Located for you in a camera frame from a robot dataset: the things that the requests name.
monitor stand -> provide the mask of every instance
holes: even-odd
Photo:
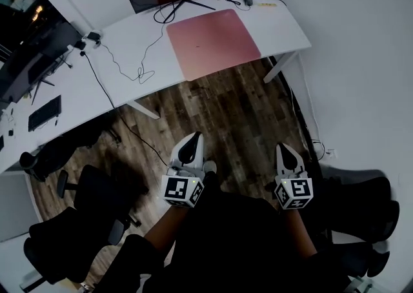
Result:
[[[172,16],[172,14],[174,14],[174,13],[177,11],[177,9],[180,8],[180,7],[183,5],[183,3],[190,3],[190,4],[194,4],[194,5],[206,7],[206,8],[209,8],[209,9],[213,10],[213,11],[216,10],[215,8],[213,8],[213,7],[211,7],[211,6],[207,6],[207,5],[204,5],[204,4],[201,4],[201,3],[197,3],[197,2],[195,2],[195,1],[191,1],[191,0],[181,0],[181,1],[179,2],[179,4],[174,8],[174,10],[166,17],[166,19],[163,21],[163,23],[166,23],[166,22],[168,21],[168,19]]]
[[[49,84],[49,85],[51,85],[51,86],[55,86],[53,83],[51,83],[51,82],[49,82],[49,81],[46,81],[45,77],[42,78],[42,79],[38,82],[38,84],[37,84],[37,86],[36,86],[36,90],[35,90],[35,92],[34,92],[34,96],[33,96],[33,100],[32,100],[32,105],[33,105],[33,103],[34,103],[34,99],[36,98],[37,91],[39,91],[39,87],[40,87],[40,84],[41,84],[41,83],[46,83],[46,84]]]

desk leg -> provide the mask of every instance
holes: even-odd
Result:
[[[264,83],[268,83],[273,78],[275,78],[277,74],[280,73],[280,71],[283,69],[283,67],[289,64],[289,62],[293,60],[293,58],[297,54],[298,51],[283,54],[281,58],[278,60],[277,64],[274,67],[272,67],[272,70],[270,70],[270,72],[264,77]]]
[[[144,113],[145,115],[150,116],[152,119],[155,119],[155,120],[156,120],[156,119],[159,119],[159,118],[160,118],[158,112],[156,112],[155,110],[152,111],[152,110],[147,109],[147,108],[144,107],[143,105],[139,104],[136,100],[129,101],[129,103],[127,103],[127,104],[128,104],[129,106],[135,108],[136,110]]]

person's arm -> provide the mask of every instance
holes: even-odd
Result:
[[[284,210],[282,215],[289,238],[292,240],[297,253],[304,259],[317,254],[317,250],[308,235],[298,210]]]
[[[144,238],[158,250],[165,259],[174,245],[189,208],[171,206],[164,216],[145,234]]]

computer mouse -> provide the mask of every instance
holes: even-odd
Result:
[[[244,4],[246,4],[247,6],[252,6],[252,0],[244,0]]]

black keyboard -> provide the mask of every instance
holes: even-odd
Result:
[[[49,101],[28,117],[28,131],[33,131],[62,112],[61,96]]]

